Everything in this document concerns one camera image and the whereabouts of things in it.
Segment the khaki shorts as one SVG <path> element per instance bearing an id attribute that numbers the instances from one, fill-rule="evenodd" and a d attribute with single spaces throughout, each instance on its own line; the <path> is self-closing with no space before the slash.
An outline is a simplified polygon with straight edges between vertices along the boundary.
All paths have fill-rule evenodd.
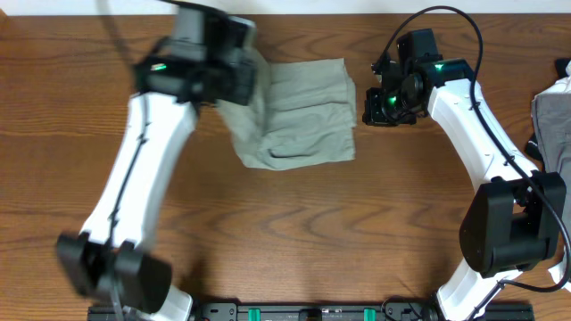
<path id="1" fill-rule="evenodd" d="M 280 171 L 352 161 L 356 86 L 345 60 L 276 63 L 259 52 L 254 58 L 251 101 L 216 102 L 244 166 Z"/>

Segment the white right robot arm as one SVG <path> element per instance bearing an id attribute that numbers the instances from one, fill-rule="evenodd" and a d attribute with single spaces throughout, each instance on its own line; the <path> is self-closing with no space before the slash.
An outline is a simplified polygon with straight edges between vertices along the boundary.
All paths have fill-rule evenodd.
<path id="1" fill-rule="evenodd" d="M 527 306 L 492 307 L 492 299 L 517 278 L 551 258 L 563 235 L 566 187 L 558 174 L 542 173 L 511 142 L 482 96 L 463 59 L 441 55 L 372 65 L 380 85 L 367 91 L 363 121 L 369 126 L 413 125 L 434 120 L 465 166 L 475 196 L 459 229 L 463 259 L 429 303 L 398 302 L 384 308 L 389 320 L 531 319 Z"/>

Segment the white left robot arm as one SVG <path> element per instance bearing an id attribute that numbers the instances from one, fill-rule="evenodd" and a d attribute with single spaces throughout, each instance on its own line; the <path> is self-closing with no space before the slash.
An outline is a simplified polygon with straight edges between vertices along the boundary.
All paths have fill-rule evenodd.
<path id="1" fill-rule="evenodd" d="M 151 253 L 161 205 L 201 104 L 248 104 L 260 66 L 254 50 L 204 60 L 151 53 L 135 64 L 136 92 L 103 193 L 79 234 L 55 246 L 75 292 L 110 305 L 106 319 L 190 318 L 192 296 Z"/>

